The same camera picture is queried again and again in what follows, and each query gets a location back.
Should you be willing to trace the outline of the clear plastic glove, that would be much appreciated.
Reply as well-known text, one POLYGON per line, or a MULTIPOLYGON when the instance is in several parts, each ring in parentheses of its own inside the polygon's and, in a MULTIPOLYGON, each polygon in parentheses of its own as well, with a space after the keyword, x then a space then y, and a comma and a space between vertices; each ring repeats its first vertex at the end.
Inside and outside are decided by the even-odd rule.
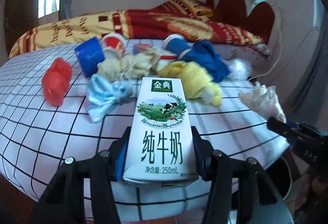
POLYGON ((273 117, 286 123, 286 116, 280 105, 276 86, 267 87, 257 81, 251 92, 240 92, 238 98, 245 106, 264 119, 268 120, 273 117))

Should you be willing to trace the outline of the white milk carton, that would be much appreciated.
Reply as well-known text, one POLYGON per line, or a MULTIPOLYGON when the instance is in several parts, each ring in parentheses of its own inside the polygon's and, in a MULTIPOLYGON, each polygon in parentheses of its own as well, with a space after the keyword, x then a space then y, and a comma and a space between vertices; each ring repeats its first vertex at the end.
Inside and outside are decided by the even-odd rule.
POLYGON ((182 82, 144 77, 127 146, 123 179, 132 185, 188 185, 198 179, 182 82))

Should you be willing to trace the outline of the light blue cloth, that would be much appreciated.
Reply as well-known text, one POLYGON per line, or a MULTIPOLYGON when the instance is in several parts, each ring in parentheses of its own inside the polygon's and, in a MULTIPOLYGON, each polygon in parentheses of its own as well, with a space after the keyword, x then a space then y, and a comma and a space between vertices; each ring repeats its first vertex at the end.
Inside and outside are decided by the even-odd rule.
POLYGON ((129 81, 109 82, 99 74, 92 75, 86 93, 87 111, 91 121, 93 123, 102 121, 112 105, 132 94, 133 87, 129 81))

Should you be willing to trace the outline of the yellow cloth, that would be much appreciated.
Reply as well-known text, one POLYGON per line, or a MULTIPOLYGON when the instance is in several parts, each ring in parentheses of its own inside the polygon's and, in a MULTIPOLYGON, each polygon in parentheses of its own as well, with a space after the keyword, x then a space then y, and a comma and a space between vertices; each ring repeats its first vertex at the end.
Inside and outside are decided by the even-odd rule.
POLYGON ((160 77, 178 78, 186 99, 201 98, 213 106, 222 105, 222 90, 207 70, 191 61, 174 61, 157 71, 160 77))

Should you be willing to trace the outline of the white plastic bag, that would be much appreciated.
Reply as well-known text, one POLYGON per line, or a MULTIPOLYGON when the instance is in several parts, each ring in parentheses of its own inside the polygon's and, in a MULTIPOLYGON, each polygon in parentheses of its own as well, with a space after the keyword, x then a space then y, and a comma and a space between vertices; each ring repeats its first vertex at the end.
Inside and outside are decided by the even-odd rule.
POLYGON ((226 61, 230 74, 228 78, 231 80, 247 80, 252 73, 252 65, 243 59, 232 59, 226 61))

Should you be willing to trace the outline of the beige paper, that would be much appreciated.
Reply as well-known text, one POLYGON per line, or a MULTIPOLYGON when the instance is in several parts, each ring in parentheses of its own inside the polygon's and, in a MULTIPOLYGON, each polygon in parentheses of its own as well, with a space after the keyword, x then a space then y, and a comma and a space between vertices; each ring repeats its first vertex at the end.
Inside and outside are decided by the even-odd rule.
POLYGON ((137 55, 125 54, 120 59, 107 58, 97 65, 97 74, 109 82, 138 79, 150 74, 159 62, 160 51, 149 48, 137 55))

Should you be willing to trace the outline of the dark blue cloth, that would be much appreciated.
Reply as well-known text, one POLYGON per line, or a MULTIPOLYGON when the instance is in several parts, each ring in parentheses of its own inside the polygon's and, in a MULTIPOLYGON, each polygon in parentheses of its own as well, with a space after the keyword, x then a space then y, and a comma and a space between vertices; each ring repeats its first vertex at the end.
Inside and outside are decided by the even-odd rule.
POLYGON ((213 44, 206 40, 194 43, 191 48, 182 52, 179 59, 187 63, 191 61, 198 63, 207 70, 216 83, 221 82, 231 73, 222 61, 221 55, 215 52, 213 44))

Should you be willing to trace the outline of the red plastic bag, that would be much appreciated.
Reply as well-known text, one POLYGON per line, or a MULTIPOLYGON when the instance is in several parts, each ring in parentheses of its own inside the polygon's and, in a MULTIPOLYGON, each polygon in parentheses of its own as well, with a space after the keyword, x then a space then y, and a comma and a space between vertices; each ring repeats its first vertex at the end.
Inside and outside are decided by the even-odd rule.
POLYGON ((60 57, 55 59, 42 78, 45 100, 53 106, 62 106, 71 78, 71 65, 60 57))

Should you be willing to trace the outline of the red paper cup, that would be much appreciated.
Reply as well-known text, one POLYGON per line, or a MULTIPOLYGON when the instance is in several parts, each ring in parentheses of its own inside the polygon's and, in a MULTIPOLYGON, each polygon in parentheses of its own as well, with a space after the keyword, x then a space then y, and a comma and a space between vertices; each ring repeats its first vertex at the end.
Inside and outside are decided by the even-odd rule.
POLYGON ((101 46, 106 59, 120 59, 126 51, 127 39, 118 33, 110 33, 101 39, 101 46))

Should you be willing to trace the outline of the blue white paper cup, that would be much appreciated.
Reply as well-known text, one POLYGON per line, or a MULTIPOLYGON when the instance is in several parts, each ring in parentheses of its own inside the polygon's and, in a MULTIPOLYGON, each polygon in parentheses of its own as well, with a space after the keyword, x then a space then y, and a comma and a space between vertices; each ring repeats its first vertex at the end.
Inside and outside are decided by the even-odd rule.
POLYGON ((184 52, 191 50, 190 45, 185 38, 180 34, 169 35, 162 44, 163 50, 175 54, 177 57, 181 56, 184 52))

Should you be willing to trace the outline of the red white headboard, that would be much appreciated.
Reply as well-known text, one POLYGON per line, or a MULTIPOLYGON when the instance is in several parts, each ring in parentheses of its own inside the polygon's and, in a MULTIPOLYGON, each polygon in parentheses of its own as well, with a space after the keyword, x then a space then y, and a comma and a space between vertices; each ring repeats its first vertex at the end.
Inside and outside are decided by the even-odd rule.
POLYGON ((212 10, 211 21, 240 27, 262 38, 267 44, 275 22, 275 13, 267 2, 258 3, 247 13, 245 0, 206 0, 205 5, 212 10))

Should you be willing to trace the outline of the red yellow patterned quilt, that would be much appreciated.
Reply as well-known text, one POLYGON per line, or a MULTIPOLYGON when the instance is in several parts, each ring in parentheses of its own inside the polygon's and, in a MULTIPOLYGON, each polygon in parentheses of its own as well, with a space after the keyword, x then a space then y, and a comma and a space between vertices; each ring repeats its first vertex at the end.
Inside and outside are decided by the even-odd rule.
POLYGON ((197 0, 169 0, 148 10, 120 9, 84 14, 44 24, 24 33, 9 57, 79 43, 110 33, 126 39, 160 39, 181 34, 188 41, 209 40, 216 44, 253 45, 266 38, 249 27, 225 24, 213 18, 213 10, 197 0))

